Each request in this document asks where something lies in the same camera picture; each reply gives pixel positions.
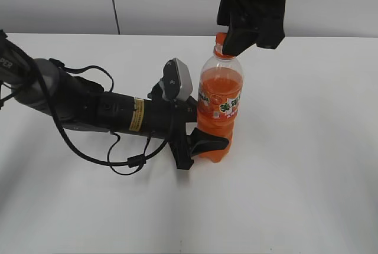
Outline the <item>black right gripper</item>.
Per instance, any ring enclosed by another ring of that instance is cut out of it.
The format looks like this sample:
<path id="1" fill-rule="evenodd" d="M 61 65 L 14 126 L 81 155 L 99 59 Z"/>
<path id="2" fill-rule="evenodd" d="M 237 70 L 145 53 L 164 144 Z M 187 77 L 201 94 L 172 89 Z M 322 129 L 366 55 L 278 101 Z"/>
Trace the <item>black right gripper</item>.
<path id="1" fill-rule="evenodd" d="M 286 0 L 220 0 L 217 24 L 228 26 L 222 53 L 237 57 L 253 45 L 276 49 L 285 37 Z M 231 12 L 246 18 L 252 26 L 232 26 Z"/>

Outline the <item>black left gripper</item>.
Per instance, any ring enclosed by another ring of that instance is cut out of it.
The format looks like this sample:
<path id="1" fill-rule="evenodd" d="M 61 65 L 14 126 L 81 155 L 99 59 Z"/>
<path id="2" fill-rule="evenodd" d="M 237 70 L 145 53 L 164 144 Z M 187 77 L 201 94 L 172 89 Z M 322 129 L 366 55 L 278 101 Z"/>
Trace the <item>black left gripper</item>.
<path id="1" fill-rule="evenodd" d="M 163 142 L 152 153 L 146 156 L 151 159 L 158 155 L 166 145 L 170 146 L 176 168 L 189 170 L 194 161 L 193 156 L 205 152 L 221 151 L 227 148 L 227 138 L 205 133 L 194 128 L 190 135 L 186 133 L 186 124 L 194 123 L 197 117 L 198 101 L 192 96 L 187 101 L 166 101 L 162 98 L 162 89 L 156 84 L 148 98 L 152 101 L 152 118 L 150 135 L 161 136 Z"/>

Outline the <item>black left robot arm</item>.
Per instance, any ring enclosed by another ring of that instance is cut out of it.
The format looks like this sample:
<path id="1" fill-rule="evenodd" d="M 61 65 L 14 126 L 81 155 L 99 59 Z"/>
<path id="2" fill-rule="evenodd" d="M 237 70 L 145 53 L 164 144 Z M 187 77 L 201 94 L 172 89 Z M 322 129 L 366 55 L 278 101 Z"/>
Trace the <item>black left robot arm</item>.
<path id="1" fill-rule="evenodd" d="M 163 75 L 146 99 L 105 90 L 82 78 L 85 68 L 72 69 L 60 60 L 31 58 L 1 34 L 1 85 L 10 89 L 9 99 L 52 117 L 67 146 L 80 158 L 94 164 L 129 167 L 140 171 L 156 152 L 142 152 L 125 161 L 112 162 L 90 157 L 74 146 L 67 131 L 104 132 L 160 139 L 171 149 L 178 169 L 189 170 L 193 157 L 222 151 L 229 140 L 186 125 L 197 120 L 197 101 L 192 97 L 188 67 L 179 59 L 167 61 Z"/>

